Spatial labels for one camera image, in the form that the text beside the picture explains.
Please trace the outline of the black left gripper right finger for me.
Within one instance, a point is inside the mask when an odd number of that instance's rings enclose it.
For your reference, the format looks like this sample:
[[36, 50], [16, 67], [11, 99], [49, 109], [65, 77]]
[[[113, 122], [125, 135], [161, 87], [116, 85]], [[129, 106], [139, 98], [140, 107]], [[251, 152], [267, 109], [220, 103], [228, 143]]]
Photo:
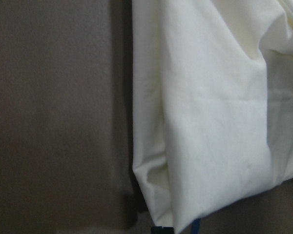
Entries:
[[163, 234], [174, 234], [173, 227], [163, 227]]

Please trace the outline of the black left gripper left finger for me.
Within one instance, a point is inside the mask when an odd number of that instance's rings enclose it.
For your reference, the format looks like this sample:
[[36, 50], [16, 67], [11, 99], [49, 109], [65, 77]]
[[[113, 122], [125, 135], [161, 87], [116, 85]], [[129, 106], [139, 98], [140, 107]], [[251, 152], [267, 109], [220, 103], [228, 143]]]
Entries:
[[162, 226], [153, 226], [151, 227], [151, 234], [162, 234], [164, 228]]

